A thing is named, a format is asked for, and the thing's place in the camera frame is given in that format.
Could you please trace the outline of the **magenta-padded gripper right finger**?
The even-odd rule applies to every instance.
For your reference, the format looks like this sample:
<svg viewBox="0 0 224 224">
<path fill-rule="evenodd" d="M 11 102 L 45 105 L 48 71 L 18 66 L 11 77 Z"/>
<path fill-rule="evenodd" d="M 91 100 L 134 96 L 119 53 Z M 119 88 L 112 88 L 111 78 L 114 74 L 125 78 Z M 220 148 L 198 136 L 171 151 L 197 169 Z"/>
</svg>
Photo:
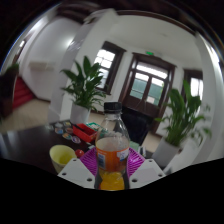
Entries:
<svg viewBox="0 0 224 224">
<path fill-rule="evenodd" d="M 165 177 L 165 174 L 153 159 L 145 159 L 137 151 L 130 148 L 127 160 L 127 177 L 129 188 L 135 189 L 159 180 Z"/>
</svg>

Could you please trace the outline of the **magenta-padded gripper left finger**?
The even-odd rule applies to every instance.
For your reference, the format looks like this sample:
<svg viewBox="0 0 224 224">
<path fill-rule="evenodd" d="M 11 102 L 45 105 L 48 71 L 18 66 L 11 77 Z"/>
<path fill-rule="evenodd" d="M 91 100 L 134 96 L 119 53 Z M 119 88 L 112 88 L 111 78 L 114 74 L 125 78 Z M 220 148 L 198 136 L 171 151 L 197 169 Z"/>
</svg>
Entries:
<svg viewBox="0 0 224 224">
<path fill-rule="evenodd" d="M 80 158 L 71 159 L 58 176 L 78 186 L 93 189 L 97 173 L 96 148 L 92 148 Z"/>
</svg>

